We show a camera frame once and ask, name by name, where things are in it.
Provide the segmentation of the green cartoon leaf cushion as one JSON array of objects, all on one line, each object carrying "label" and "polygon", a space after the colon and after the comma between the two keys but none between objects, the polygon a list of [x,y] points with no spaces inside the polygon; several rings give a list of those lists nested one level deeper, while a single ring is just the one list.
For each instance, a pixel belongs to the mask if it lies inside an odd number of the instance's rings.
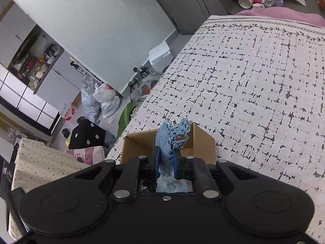
[{"label": "green cartoon leaf cushion", "polygon": [[122,111],[121,116],[119,118],[119,122],[118,122],[118,130],[117,130],[117,135],[116,135],[117,139],[121,136],[121,134],[123,133],[123,131],[129,124],[129,122],[131,120],[131,115],[135,108],[136,108],[136,105],[133,102],[129,102],[126,105],[126,107],[124,108],[124,110]]}]

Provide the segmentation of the black polka dot cushion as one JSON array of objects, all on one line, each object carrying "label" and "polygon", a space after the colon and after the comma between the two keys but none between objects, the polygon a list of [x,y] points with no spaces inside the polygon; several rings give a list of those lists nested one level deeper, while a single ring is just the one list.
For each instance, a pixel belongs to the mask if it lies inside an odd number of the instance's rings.
[{"label": "black polka dot cushion", "polygon": [[85,118],[72,130],[68,149],[103,147],[105,134],[105,130]]}]

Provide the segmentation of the red white bottle pack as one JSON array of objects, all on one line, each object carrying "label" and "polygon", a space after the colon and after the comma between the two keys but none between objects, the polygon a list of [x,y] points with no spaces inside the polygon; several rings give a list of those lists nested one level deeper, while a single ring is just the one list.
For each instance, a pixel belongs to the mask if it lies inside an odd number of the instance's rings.
[{"label": "red white bottle pack", "polygon": [[71,103],[64,103],[61,109],[59,110],[59,114],[64,120],[70,121],[75,115],[76,111],[77,109]]}]

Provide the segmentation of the yellow tape roll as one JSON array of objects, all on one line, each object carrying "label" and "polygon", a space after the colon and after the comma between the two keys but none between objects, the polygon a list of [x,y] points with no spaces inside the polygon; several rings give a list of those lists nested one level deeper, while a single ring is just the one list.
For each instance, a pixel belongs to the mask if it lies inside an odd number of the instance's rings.
[{"label": "yellow tape roll", "polygon": [[253,4],[253,0],[238,0],[239,5],[244,9],[250,9]]}]

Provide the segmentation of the grey plastic bag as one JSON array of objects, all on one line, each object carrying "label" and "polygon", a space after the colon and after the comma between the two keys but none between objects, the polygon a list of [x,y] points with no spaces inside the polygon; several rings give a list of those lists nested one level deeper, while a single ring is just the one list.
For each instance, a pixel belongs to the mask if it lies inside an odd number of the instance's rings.
[{"label": "grey plastic bag", "polygon": [[88,86],[81,90],[81,102],[86,112],[86,118],[96,123],[100,114],[100,103],[93,96],[95,89]]}]

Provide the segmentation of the clear plastic bag on floor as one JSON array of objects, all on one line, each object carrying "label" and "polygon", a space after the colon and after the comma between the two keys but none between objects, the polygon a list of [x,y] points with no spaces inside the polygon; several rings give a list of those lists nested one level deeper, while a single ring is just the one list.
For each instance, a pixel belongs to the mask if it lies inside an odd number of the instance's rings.
[{"label": "clear plastic bag on floor", "polygon": [[140,106],[149,96],[161,76],[161,73],[151,73],[140,80],[140,82],[136,83],[130,92],[131,102],[136,106]]}]

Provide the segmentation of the dark grey wardrobe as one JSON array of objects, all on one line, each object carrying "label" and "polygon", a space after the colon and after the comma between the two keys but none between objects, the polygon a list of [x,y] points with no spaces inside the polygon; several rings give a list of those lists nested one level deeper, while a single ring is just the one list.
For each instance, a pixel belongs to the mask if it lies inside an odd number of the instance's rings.
[{"label": "dark grey wardrobe", "polygon": [[194,34],[211,15],[227,15],[232,0],[156,0],[180,34]]}]

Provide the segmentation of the white red plastic bag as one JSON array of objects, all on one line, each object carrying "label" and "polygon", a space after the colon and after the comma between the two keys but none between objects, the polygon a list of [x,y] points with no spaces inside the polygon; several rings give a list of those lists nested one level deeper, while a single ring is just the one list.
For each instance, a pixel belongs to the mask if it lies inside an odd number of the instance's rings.
[{"label": "white red plastic bag", "polygon": [[112,100],[116,97],[116,90],[114,90],[114,88],[107,83],[102,83],[101,85],[95,84],[93,97],[99,103],[112,102]]}]

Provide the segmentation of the cream dotted cushion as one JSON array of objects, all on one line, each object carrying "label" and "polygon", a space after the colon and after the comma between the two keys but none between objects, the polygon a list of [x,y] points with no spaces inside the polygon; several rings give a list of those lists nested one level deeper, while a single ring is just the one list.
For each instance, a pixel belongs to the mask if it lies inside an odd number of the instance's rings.
[{"label": "cream dotted cushion", "polygon": [[66,152],[23,138],[19,142],[11,190],[21,188],[27,193],[87,167]]}]

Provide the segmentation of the white black patterned blanket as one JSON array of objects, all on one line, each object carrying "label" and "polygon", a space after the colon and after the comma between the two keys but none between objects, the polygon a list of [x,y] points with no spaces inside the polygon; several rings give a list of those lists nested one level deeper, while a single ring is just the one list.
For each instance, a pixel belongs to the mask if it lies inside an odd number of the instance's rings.
[{"label": "white black patterned blanket", "polygon": [[142,103],[125,134],[195,122],[226,159],[307,192],[324,243],[324,28],[211,16]]}]

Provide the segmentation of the white foam box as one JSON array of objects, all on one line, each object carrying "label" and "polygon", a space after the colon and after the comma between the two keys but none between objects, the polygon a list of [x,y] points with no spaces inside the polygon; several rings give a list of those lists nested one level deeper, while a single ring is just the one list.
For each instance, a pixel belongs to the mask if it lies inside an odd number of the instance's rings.
[{"label": "white foam box", "polygon": [[173,59],[174,56],[166,41],[149,51],[149,62],[156,72],[163,72],[171,64]]}]

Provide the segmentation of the blue denim pouch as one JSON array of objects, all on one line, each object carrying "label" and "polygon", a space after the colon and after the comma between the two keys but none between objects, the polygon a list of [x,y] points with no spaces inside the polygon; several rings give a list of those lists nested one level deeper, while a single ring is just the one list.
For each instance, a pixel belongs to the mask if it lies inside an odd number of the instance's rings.
[{"label": "blue denim pouch", "polygon": [[159,173],[169,177],[173,172],[173,152],[180,150],[189,139],[191,124],[188,118],[183,118],[180,123],[172,124],[165,121],[156,133],[155,145],[160,148]]}]

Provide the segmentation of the brown cardboard box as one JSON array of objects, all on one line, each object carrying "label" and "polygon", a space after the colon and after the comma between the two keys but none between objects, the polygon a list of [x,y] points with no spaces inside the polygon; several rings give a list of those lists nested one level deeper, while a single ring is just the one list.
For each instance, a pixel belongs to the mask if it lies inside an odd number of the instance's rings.
[{"label": "brown cardboard box", "polygon": [[215,140],[194,122],[190,123],[187,134],[177,134],[175,138],[162,137],[158,129],[127,134],[123,141],[120,163],[125,164],[135,156],[150,155],[155,147],[172,149],[172,143],[182,138],[187,139],[180,148],[183,157],[194,156],[203,159],[207,164],[215,164]]}]

